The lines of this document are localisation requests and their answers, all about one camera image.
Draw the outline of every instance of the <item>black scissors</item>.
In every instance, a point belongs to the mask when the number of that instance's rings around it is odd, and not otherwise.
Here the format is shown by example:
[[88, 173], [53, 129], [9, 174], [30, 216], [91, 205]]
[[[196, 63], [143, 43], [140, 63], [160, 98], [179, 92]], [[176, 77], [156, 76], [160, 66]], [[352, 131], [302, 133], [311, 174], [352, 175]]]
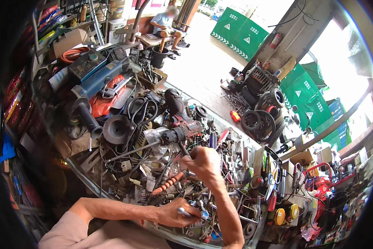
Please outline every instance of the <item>black scissors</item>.
[[[142, 104], [134, 112], [131, 112], [130, 108], [131, 108], [132, 104], [134, 102], [138, 101], [138, 100], [141, 100]], [[147, 120], [144, 120], [145, 117], [146, 117], [146, 115], [147, 115], [146, 114], [146, 109], [147, 109], [149, 103], [153, 103], [153, 106], [154, 106], [154, 115], [151, 118], [149, 118]], [[141, 112], [142, 115], [139, 118], [139, 120], [136, 120], [135, 115], [137, 115], [137, 113], [140, 112], [141, 110], [142, 110], [142, 112]], [[153, 100], [148, 100], [145, 97], [134, 98], [133, 100], [131, 100], [128, 103], [128, 105], [127, 105], [127, 116], [128, 116], [128, 119], [130, 120], [130, 124], [129, 124], [130, 132], [128, 134], [126, 142], [124, 143], [124, 147], [123, 147], [124, 151], [126, 150], [127, 147], [130, 147], [128, 145], [129, 145], [129, 142], [130, 142], [132, 136], [134, 135], [135, 131], [137, 131], [137, 133], [136, 133], [137, 135], [135, 137], [135, 139], [136, 139], [136, 138], [138, 138], [140, 136], [140, 134], [142, 132], [142, 127], [145, 124], [147, 124], [147, 123], [151, 122], [152, 120], [154, 120], [154, 118], [157, 115], [157, 111], [158, 110], [157, 110], [157, 104], [156, 104], [156, 102], [153, 101]]]

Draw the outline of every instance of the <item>shorts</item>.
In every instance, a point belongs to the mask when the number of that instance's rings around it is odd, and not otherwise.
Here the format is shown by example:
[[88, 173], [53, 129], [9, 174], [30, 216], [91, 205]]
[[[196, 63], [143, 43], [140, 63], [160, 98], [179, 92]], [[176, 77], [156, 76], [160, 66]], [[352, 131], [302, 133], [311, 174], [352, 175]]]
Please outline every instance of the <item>shorts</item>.
[[[163, 38], [163, 37], [161, 37], [160, 36], [160, 33], [161, 32], [168, 32], [168, 31], [158, 31], [156, 34], [154, 34], [155, 36], [157, 36], [157, 37], [159, 37], [159, 38]], [[173, 32], [168, 32], [170, 35], [174, 35], [175, 34], [175, 31], [173, 31]]]

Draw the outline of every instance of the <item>blue shirt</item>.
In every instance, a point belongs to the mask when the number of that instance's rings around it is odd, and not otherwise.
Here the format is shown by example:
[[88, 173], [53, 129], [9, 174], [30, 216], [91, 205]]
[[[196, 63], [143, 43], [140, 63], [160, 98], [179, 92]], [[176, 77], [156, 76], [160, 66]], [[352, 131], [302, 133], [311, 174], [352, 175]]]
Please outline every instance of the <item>blue shirt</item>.
[[[151, 22], [155, 22], [159, 24], [160, 26], [170, 27], [173, 24], [173, 19], [168, 18], [166, 13], [159, 13], [152, 19]], [[153, 34], [156, 34], [159, 30], [161, 30], [161, 28], [154, 27]]]

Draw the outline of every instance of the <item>warning sign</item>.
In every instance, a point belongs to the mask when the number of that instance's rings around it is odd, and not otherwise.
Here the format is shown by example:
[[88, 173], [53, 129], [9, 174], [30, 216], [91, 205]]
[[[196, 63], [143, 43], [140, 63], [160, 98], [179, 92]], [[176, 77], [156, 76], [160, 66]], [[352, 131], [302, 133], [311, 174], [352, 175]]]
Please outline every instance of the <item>warning sign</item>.
[[306, 112], [306, 114], [307, 114], [308, 118], [311, 119], [312, 115], [313, 115], [313, 112]]

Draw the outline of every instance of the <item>triangle warning symbol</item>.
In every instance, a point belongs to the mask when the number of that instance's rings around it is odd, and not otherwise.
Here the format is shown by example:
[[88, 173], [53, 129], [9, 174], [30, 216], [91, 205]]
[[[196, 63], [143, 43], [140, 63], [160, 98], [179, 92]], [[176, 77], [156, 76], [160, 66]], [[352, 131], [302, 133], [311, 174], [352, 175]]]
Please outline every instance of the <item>triangle warning symbol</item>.
[[307, 112], [307, 115], [308, 115], [309, 119], [311, 119], [312, 116], [313, 116], [313, 112]]

